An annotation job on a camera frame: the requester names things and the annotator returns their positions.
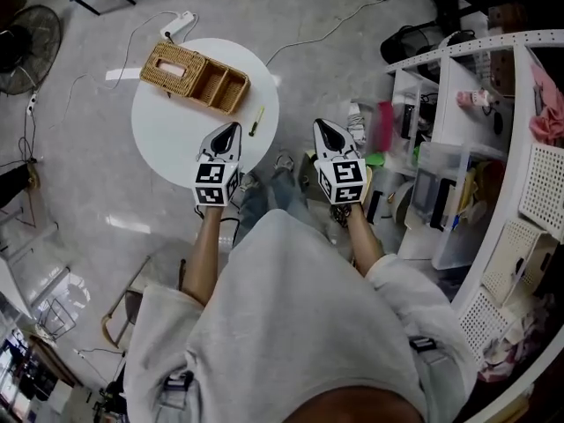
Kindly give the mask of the pink white bottle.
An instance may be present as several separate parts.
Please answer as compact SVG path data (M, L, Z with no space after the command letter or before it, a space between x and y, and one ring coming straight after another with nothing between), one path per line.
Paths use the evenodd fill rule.
M479 89L477 91L458 91L456 94L456 103L461 108L489 108L493 101L494 97L486 89Z

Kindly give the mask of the white metal shelf unit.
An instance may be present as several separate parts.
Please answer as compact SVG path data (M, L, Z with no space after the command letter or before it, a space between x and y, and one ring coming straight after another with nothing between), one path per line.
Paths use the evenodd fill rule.
M564 48L564 29L509 33L467 41L394 63L387 68L387 72L394 76L397 87L419 87L425 84L425 79L416 74L415 68L438 63L440 79L432 142L484 145L507 155L501 193L486 235L473 263L466 266L468 274L452 301L458 319L482 286L481 279L506 221L520 218L544 230L518 211L531 147L537 143L530 130L530 120L538 109L538 91L531 72L534 63L540 65L535 56L537 48ZM495 134L493 116L478 108L459 107L456 94L458 91L477 91L488 87L484 78L464 65L465 57L488 58L499 52L511 56L515 91L510 95L497 93L495 96L501 104L504 122L502 133ZM431 259L434 241L431 230L422 223L409 228L405 241ZM517 320L532 309L532 294L518 292L506 305L499 306L508 308Z

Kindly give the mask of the person's grey sweatshirt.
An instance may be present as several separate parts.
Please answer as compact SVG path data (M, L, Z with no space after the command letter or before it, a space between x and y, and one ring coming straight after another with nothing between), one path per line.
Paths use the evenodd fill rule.
M414 336L437 348L414 351ZM187 392L163 390L187 370ZM452 423L476 380L455 312L427 276L391 254L363 277L317 230L273 210L233 249L205 307L146 287L123 388L130 423L283 423L352 387Z

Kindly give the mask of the person's right forearm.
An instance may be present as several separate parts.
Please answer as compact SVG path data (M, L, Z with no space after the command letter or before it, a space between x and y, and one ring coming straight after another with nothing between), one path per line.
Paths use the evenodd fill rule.
M346 222L356 269L366 277L371 267L384 256L382 244L375 237L360 204L351 206Z

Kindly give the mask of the pink plastic container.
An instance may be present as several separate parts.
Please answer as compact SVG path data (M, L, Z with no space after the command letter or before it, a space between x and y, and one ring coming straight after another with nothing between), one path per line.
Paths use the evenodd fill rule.
M393 138L393 107L390 101L378 103L380 122L377 129L377 151L386 152L390 149Z

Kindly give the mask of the white perforated plastic basket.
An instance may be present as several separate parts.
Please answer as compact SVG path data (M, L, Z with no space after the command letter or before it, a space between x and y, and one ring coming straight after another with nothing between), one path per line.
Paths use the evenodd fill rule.
M500 307L493 296L481 286L470 304L459 317L465 338L478 367L485 352L507 333L516 316L506 307Z
M499 305L518 292L533 294L552 261L558 242L546 231L520 219L508 219L486 266L481 285Z
M518 211L564 242L564 149L532 145Z

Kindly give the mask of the person's right leg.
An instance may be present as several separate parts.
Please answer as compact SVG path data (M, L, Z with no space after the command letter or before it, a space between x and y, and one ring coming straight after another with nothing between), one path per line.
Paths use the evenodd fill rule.
M310 223L307 200L296 183L293 171L287 167L278 167L270 180L276 207L290 214L304 224Z

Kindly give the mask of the person's left leg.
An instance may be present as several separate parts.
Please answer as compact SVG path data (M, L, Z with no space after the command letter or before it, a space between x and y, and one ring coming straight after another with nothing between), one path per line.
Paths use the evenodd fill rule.
M256 182L245 189L241 201L239 233L243 238L269 210L266 187Z

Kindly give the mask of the round white side table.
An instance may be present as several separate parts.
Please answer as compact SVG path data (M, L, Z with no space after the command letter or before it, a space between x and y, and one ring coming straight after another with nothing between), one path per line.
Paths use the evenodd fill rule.
M131 109L138 150L161 177L189 188L191 169L204 137L221 124L236 121L242 127L240 168L244 173L250 171L270 149L278 128L278 80L251 50L236 42L201 38L182 46L246 73L251 82L248 94L237 113L228 117L180 97L168 97L141 81ZM249 130L261 106L262 120L256 134L250 137Z

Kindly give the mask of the black mesh bin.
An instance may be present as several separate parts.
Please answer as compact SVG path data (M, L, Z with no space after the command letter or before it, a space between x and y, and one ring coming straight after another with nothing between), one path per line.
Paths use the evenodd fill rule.
M380 53L387 64L393 64L433 51L442 39L442 29L435 22L406 25L382 42Z

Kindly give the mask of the person's left forearm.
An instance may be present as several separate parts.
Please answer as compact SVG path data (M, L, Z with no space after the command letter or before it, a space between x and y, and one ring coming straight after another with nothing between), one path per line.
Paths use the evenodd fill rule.
M186 263L182 291L206 306L219 275L219 230L222 207L207 207L196 243Z

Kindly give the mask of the wicker basket organizer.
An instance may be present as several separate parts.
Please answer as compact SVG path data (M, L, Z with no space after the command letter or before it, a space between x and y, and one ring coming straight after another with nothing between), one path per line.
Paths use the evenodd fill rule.
M250 79L244 72L171 42L158 42L139 73L142 81L223 115L245 100Z

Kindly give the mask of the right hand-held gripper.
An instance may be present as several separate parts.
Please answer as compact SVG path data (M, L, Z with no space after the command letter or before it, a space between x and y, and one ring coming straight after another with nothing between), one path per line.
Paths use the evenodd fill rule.
M315 119L313 123L318 184L330 204L360 203L367 191L367 166L351 133L339 124ZM356 160L334 160L338 158Z

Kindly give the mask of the clear plastic storage box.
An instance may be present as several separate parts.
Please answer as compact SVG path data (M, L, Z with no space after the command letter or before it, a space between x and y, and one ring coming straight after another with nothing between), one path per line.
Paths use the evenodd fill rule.
M431 230L436 270L473 263L501 193L506 162L506 154L484 145L420 145L410 208Z

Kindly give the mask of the black floor fan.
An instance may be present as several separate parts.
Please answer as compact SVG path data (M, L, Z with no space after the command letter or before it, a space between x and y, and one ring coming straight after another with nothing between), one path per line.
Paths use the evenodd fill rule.
M37 89L51 70L62 42L57 14L45 5L26 7L0 31L0 93Z

